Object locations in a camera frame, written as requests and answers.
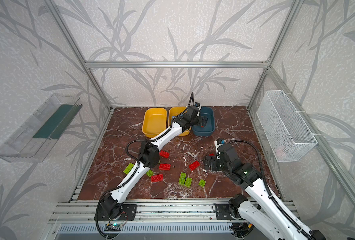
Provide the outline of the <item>clear plastic wall tray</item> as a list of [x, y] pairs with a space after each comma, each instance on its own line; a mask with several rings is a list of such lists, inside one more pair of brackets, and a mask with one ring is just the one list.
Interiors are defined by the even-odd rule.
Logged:
[[52, 94], [0, 147], [9, 163], [41, 163], [83, 107], [80, 98]]

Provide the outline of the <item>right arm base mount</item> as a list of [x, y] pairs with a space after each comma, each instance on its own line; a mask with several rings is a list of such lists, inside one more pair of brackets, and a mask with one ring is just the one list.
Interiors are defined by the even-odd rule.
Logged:
[[232, 221], [232, 220], [240, 220], [240, 216], [235, 216], [230, 208], [229, 204], [213, 204], [212, 209], [215, 212], [216, 219], [218, 221]]

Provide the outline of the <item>aluminium front rail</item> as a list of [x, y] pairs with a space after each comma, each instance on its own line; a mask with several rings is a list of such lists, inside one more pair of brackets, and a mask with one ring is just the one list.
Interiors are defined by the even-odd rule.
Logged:
[[[228, 204], [228, 198], [208, 199], [154, 199], [127, 200], [123, 208], [128, 209], [128, 216], [134, 217], [133, 223], [162, 222], [215, 222], [217, 210], [215, 204]], [[72, 201], [58, 203], [49, 219], [50, 223], [93, 223], [97, 201]]]

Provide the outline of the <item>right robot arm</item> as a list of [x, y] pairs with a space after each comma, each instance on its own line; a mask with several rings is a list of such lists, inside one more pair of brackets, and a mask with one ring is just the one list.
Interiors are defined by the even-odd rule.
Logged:
[[324, 240], [319, 230], [311, 230], [271, 190], [263, 167], [257, 170], [252, 164], [241, 161], [232, 146], [234, 142], [215, 140], [216, 154], [207, 159], [215, 163], [217, 171], [244, 189], [258, 206], [238, 194], [228, 202], [230, 215], [236, 220], [248, 221], [270, 240]]

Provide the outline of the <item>left circuit board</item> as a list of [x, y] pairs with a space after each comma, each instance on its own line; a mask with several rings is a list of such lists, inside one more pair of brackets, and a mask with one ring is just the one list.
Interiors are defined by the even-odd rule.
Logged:
[[126, 223], [107, 223], [104, 227], [104, 232], [120, 232], [125, 225]]

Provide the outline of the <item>middle yellow plastic bin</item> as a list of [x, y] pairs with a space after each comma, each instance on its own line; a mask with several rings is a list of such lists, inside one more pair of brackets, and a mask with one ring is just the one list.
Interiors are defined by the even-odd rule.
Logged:
[[186, 107], [172, 107], [169, 109], [168, 111], [168, 124], [167, 126], [170, 127], [172, 121], [178, 117], [182, 117], [183, 116], [183, 111], [186, 109]]

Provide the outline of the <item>small green lego brick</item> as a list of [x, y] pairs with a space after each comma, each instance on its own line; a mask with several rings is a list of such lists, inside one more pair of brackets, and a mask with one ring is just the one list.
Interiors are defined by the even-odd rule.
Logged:
[[205, 187], [205, 184], [206, 184], [206, 181], [205, 180], [200, 180], [198, 185], [201, 186], [201, 187]]

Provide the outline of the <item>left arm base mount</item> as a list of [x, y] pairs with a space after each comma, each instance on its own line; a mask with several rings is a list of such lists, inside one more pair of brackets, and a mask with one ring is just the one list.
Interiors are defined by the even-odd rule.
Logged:
[[105, 214], [106, 220], [133, 221], [136, 215], [136, 204], [116, 205]]

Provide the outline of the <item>yellow plastic bin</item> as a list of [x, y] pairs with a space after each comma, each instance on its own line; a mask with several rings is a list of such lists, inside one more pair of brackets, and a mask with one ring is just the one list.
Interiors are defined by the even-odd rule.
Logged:
[[170, 127], [172, 121], [178, 117], [182, 117], [183, 116], [183, 111], [186, 109], [186, 107], [172, 107], [169, 109], [168, 111], [168, 124], [167, 126]]
[[142, 132], [147, 138], [154, 138], [166, 129], [166, 122], [166, 109], [150, 108], [144, 114]]

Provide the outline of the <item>left yellow plastic bin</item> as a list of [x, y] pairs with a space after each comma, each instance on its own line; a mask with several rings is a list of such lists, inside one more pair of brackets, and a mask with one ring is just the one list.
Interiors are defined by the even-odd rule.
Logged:
[[166, 129], [166, 122], [166, 109], [150, 108], [144, 114], [142, 132], [147, 138], [154, 138]]

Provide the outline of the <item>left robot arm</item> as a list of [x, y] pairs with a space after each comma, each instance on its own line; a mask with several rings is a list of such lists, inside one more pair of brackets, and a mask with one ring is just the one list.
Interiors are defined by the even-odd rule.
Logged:
[[99, 217], [114, 220], [121, 215], [127, 196], [142, 176], [159, 163], [159, 153], [165, 145], [193, 126], [206, 126], [207, 119], [200, 115], [201, 108], [198, 102], [188, 105], [172, 119], [170, 126], [156, 137], [150, 140], [134, 140], [127, 144], [125, 151], [130, 158], [136, 160], [136, 164], [117, 187], [101, 195], [94, 216], [96, 224]]

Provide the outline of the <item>teal plastic bin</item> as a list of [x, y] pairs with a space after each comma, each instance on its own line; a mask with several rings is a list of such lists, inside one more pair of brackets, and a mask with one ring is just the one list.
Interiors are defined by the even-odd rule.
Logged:
[[199, 137], [208, 137], [212, 135], [215, 130], [215, 117], [213, 109], [210, 107], [202, 107], [199, 116], [207, 118], [206, 126], [193, 126], [193, 134]]

